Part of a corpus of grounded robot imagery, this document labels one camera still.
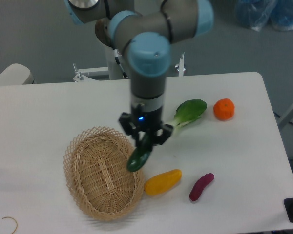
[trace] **metal stand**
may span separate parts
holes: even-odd
[[[293,118],[293,103],[277,121],[279,129],[281,130],[288,122],[290,122],[292,118]]]

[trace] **blue plastic bag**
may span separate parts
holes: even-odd
[[[293,30],[293,0],[279,0],[271,14],[271,21],[277,30]]]
[[[238,0],[234,14],[244,27],[260,31],[269,20],[278,0]]]

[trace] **white chair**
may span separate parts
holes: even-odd
[[[0,74],[0,86],[35,83],[30,70],[20,64],[12,64]]]

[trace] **orange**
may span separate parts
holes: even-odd
[[[228,99],[221,99],[214,105],[214,114],[219,120],[227,120],[234,115],[234,103]]]

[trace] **toy fruit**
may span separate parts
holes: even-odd
[[[214,105],[214,114],[219,120],[227,120],[234,115],[234,103],[228,99],[221,99]]]
[[[162,194],[171,189],[181,179],[182,172],[175,169],[156,175],[145,183],[145,192],[149,196]]]

